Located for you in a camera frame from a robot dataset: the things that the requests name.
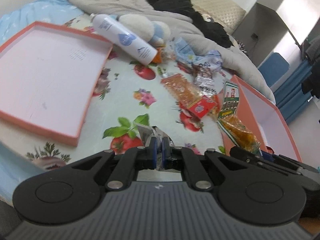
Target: blue curtain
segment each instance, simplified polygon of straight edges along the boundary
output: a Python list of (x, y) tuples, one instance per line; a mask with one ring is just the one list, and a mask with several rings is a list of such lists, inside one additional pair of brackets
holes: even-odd
[(289, 63), (279, 53), (273, 53), (259, 67), (259, 71), (268, 87), (271, 87), (289, 70), (289, 67)]
[(311, 75), (312, 66), (304, 60), (292, 75), (276, 90), (276, 106), (287, 124), (292, 122), (308, 105), (310, 92), (304, 95), (301, 83)]

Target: flower print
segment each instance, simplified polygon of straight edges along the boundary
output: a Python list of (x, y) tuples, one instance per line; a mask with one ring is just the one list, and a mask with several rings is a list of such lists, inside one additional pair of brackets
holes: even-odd
[(149, 108), (154, 102), (157, 100), (153, 97), (150, 91), (146, 91), (145, 89), (139, 89), (133, 92), (133, 98), (140, 101), (140, 106), (145, 106)]
[(93, 96), (99, 96), (101, 100), (103, 100), (106, 94), (110, 92), (110, 80), (108, 79), (109, 72), (109, 68), (102, 69), (100, 77), (98, 78), (97, 84), (93, 91)]
[(92, 26), (88, 26), (88, 27), (84, 27), (84, 29), (86, 33), (94, 33), (95, 30)]
[(71, 160), (70, 154), (61, 154), (59, 149), (56, 149), (54, 143), (46, 142), (43, 149), (39, 147), (34, 148), (35, 151), (28, 152), (26, 157), (31, 160), (35, 165), (45, 169), (54, 170), (66, 165)]
[(142, 99), (142, 94), (139, 93), (139, 92), (134, 92), (134, 93), (133, 93), (133, 98), (141, 101), (141, 99)]
[(153, 95), (151, 93), (145, 93), (142, 96), (141, 101), (146, 103), (146, 105), (151, 106), (157, 100), (153, 97)]
[(189, 149), (193, 150), (193, 152), (194, 152), (195, 154), (197, 154), (197, 155), (202, 155), (195, 144), (185, 143), (184, 146), (185, 146), (186, 148), (189, 148)]

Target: floral bedsheet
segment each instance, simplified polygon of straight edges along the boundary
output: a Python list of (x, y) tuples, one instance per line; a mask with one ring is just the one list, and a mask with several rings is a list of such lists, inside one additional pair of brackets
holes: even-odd
[[(94, 32), (86, 14), (65, 25)], [(96, 85), (77, 147), (35, 135), (3, 120), (0, 120), (0, 141), (47, 170), (105, 149), (113, 148), (116, 154), (122, 154), (130, 147), (142, 145), (135, 123), (157, 126), (176, 146), (189, 147), (196, 154), (203, 154), (207, 148), (222, 149), (217, 124), (208, 116), (202, 120), (191, 117), (160, 84), (160, 74), (166, 71), (193, 80), (176, 62), (142, 66), (114, 47)], [(231, 78), (225, 70), (215, 74), (217, 91), (223, 88), (225, 78)]]

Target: yellow package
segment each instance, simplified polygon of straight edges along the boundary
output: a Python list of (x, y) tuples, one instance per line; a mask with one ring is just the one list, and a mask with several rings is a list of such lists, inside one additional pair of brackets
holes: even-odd
[(239, 104), (239, 88), (229, 81), (225, 82), (224, 99), (218, 114), (218, 125), (238, 147), (254, 154), (260, 147), (257, 137), (236, 116)]

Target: pink box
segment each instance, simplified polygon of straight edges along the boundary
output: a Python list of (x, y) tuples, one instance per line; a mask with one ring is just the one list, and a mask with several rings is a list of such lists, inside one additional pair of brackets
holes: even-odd
[(0, 117), (77, 146), (112, 44), (103, 37), (34, 22), (0, 47)]
[[(260, 149), (271, 147), (275, 154), (302, 161), (298, 148), (279, 109), (257, 90), (242, 79), (233, 76), (231, 81), (239, 85), (240, 101), (237, 116), (250, 129), (261, 143)], [(226, 153), (235, 146), (225, 133), (222, 133)]]

